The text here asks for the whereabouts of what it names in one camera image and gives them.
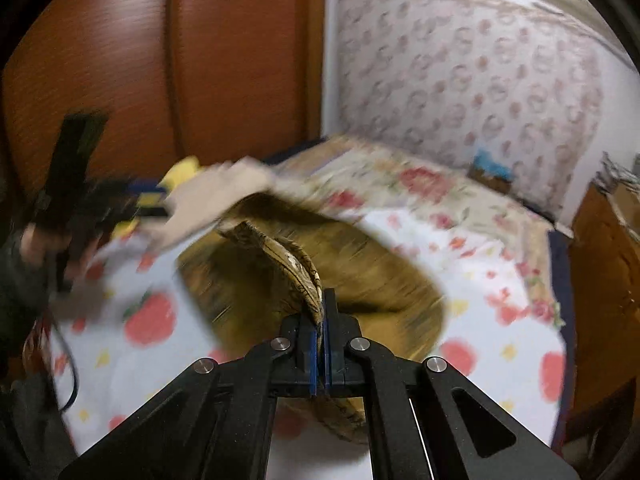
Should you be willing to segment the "brown wooden louvered wardrobe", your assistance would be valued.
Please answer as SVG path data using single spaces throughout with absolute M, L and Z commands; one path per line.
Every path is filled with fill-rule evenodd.
M 1 73 L 6 152 L 38 191 L 65 114 L 110 119 L 95 177 L 265 158 L 321 129 L 324 0 L 52 0 Z

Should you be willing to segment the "blue fluffy item on box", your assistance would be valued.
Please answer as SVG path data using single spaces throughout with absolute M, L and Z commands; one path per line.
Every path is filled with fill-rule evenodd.
M 502 195 L 511 192 L 514 181 L 512 170 L 495 162 L 491 154 L 485 150 L 476 153 L 468 170 L 468 177 Z

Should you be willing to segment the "yellow plush toy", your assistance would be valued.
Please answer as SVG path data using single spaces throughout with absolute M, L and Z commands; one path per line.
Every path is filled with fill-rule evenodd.
M 202 170 L 203 167 L 200 165 L 198 159 L 195 156 L 188 156 L 181 159 L 180 162 L 176 162 L 175 165 L 172 166 L 157 182 L 153 191 L 144 191 L 143 195 L 167 195 L 179 184 L 192 179 Z M 120 240 L 128 240 L 132 233 L 137 229 L 139 223 L 139 219 L 117 223 L 111 234 L 111 239 L 117 240 L 119 238 Z

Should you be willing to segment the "folded beige cloth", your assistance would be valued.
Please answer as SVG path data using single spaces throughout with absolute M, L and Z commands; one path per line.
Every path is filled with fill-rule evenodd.
M 169 218 L 144 220 L 140 232 L 149 240 L 153 252 L 163 252 L 210 226 L 231 206 L 255 193 L 268 191 L 273 172 L 261 162 L 243 157 L 203 167 L 195 177 L 179 184 L 164 199 Z

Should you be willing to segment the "floral rose bedspread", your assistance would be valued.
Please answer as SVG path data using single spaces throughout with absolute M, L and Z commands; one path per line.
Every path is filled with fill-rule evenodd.
M 526 290 L 526 311 L 557 330 L 565 325 L 551 276 L 552 223 L 509 196 L 462 171 L 440 166 L 398 148 L 334 136 L 276 165 L 278 174 L 304 181 L 290 193 L 325 211 L 405 209 L 451 238 L 450 248 L 467 256 L 497 256 L 513 263 Z M 472 249 L 462 238 L 492 244 Z

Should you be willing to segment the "navy blue blanket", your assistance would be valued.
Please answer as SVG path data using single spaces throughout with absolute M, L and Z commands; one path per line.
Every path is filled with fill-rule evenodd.
M 560 335 L 565 344 L 563 388 L 560 397 L 559 416 L 551 443 L 552 450 L 556 454 L 561 454 L 566 435 L 566 423 L 573 405 L 575 388 L 575 313 L 573 287 L 570 284 L 570 258 L 568 258 L 570 239 L 558 231 L 550 231 L 548 233 L 548 243 L 552 289 L 556 300 L 559 301 L 560 317 L 564 321 L 564 325 L 560 328 Z

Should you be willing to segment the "brown gold patterned garment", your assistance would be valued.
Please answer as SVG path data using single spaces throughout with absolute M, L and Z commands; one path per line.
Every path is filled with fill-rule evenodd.
M 178 270 L 232 360 L 277 336 L 289 315 L 320 327 L 326 289 L 363 336 L 404 359 L 425 358 L 445 324 L 442 292 L 415 264 L 356 226 L 271 194 L 225 211 L 179 256 Z

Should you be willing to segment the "white strawberry flower blanket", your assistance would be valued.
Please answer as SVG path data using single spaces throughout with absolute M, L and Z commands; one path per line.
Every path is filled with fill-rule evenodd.
M 370 211 L 362 227 L 436 286 L 433 309 L 411 301 L 407 323 L 366 318 L 363 333 L 381 344 L 400 333 L 411 359 L 446 359 L 535 436 L 555 444 L 565 399 L 562 314 L 526 289 L 529 268 L 500 240 L 439 229 L 403 210 Z M 51 342 L 54 385 L 70 404 L 64 419 L 78 452 L 195 359 L 235 359 L 277 333 L 266 309 L 251 307 L 225 334 L 222 316 L 196 305 L 178 258 L 178 249 L 154 255 L 138 234 L 116 238 L 54 305 L 60 326 Z

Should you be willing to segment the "cardboard box on cabinet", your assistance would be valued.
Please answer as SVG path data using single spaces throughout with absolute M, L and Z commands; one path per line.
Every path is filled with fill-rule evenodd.
M 639 178 L 602 153 L 596 185 L 608 196 L 614 214 L 630 236 L 639 241 Z

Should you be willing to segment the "brown wooden sideboard cabinet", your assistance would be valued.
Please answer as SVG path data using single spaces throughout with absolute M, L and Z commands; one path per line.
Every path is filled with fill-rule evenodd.
M 618 220 L 610 196 L 595 185 L 582 199 L 572 229 L 572 414 L 582 416 L 639 377 L 639 244 Z

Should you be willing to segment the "circle patterned lace curtain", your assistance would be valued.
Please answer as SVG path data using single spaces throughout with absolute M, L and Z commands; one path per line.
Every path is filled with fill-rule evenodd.
M 486 152 L 559 214 L 602 112 L 597 43 L 503 0 L 337 0 L 341 129 L 449 167 Z

